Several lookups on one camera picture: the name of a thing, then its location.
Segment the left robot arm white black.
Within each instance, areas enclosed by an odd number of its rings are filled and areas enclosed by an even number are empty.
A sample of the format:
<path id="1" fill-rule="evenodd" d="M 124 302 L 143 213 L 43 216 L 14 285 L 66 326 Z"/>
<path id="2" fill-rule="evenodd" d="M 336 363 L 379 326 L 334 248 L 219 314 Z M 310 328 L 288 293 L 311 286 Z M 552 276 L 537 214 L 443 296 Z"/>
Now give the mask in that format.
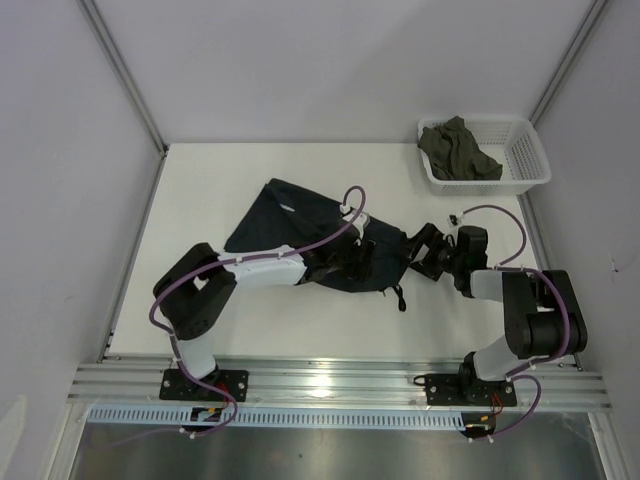
<path id="1" fill-rule="evenodd" d="M 154 286 L 153 311 L 169 322 L 176 359 L 186 367 L 182 388 L 197 400 L 216 390 L 212 329 L 236 290 L 297 286 L 331 274 L 362 283 L 371 275 L 375 242 L 345 234 L 314 249 L 282 245 L 247 253 L 193 246 Z"/>

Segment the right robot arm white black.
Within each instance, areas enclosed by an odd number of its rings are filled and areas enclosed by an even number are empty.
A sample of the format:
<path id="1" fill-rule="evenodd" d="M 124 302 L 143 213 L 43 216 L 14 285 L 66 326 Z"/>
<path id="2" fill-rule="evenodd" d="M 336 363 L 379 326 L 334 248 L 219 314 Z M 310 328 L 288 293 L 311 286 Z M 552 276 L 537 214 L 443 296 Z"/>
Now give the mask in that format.
<path id="1" fill-rule="evenodd" d="M 449 274 L 464 297 L 497 302 L 503 312 L 503 335 L 467 354 L 456 373 L 415 377 L 430 406 L 513 407 L 517 376 L 586 347 L 586 325 L 567 272 L 491 269 L 487 247 L 488 233 L 477 226 L 462 226 L 451 236 L 428 223 L 409 241 L 412 270 L 432 281 Z"/>

